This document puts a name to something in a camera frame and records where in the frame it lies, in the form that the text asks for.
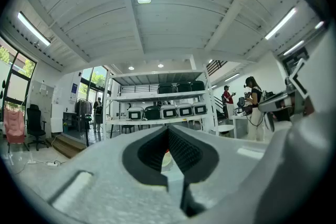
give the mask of red shirt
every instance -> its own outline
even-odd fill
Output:
[[[224,97],[225,97],[225,100],[226,100],[226,103],[228,104],[233,104],[233,100],[232,98],[228,98],[231,94],[228,92],[228,91],[224,91]]]

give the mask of white ceiling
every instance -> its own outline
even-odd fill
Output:
[[[237,16],[222,31],[219,26],[237,2]],[[266,41],[265,34],[293,6],[298,7],[297,14],[277,37]],[[50,46],[32,45],[38,39],[17,19],[20,11],[49,38]],[[3,18],[2,28],[14,26],[25,38],[22,45],[32,52],[39,50],[64,72],[130,61],[143,65],[144,60],[180,61],[197,49],[204,62],[211,58],[245,65],[268,50],[280,54],[310,35],[319,21],[303,0],[152,0],[150,4],[137,0],[12,0]],[[215,39],[214,33],[218,41],[204,50]]]

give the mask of metal shelving unit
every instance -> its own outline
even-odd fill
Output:
[[[192,91],[192,92],[177,92],[177,93],[164,93],[158,94],[156,92],[157,85],[159,83],[179,83],[182,81],[194,81],[200,75],[204,74],[205,89],[203,91]],[[107,83],[104,92],[104,107],[106,108],[112,101],[117,101],[119,103],[132,103],[132,102],[153,102],[153,101],[173,101],[189,98],[199,97],[201,101],[206,99],[208,95],[209,99],[207,103],[207,113],[201,115],[193,115],[187,117],[177,117],[170,119],[160,119],[160,120],[142,120],[142,121],[131,121],[125,118],[120,118],[120,106],[119,106],[119,117],[112,120],[106,119],[106,109],[103,109],[104,118],[104,136],[106,137],[107,124],[112,125],[156,125],[156,124],[168,124],[176,122],[185,121],[202,121],[204,118],[210,118],[214,120],[215,129],[218,130],[218,121],[216,115],[216,108],[213,104],[213,92],[212,86],[209,80],[209,75],[204,66],[204,70],[178,70],[178,71],[160,71],[160,72],[146,72],[146,73],[129,73],[121,75],[108,75],[107,80],[112,78],[115,82],[120,85],[120,90],[118,93],[113,92],[113,96],[107,96]]]

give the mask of pink chair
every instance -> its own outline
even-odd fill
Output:
[[[22,143],[25,145],[26,149],[27,145],[25,144],[25,122],[23,119],[23,112],[15,112],[8,109],[4,111],[4,125],[7,136],[7,145],[8,145],[8,153],[9,147],[12,143]]]

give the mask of person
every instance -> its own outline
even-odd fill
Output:
[[[232,95],[229,93],[229,86],[225,85],[224,86],[224,99],[226,101],[226,108],[227,108],[227,114],[228,114],[228,118],[229,120],[232,119],[233,116],[233,110],[235,108],[235,106],[233,105],[233,100],[232,97],[236,95],[236,93],[234,92]]]
[[[251,88],[251,98],[247,97],[246,101],[252,103],[252,115],[251,119],[248,121],[248,135],[249,140],[263,141],[263,133],[261,123],[263,122],[262,113],[258,109],[258,104],[261,101],[262,91],[257,84],[254,77],[248,77],[245,80],[247,87]]]
[[[96,132],[98,126],[98,133],[100,133],[100,124],[102,123],[102,111],[103,105],[101,98],[98,97],[97,101],[93,104],[93,131]]]

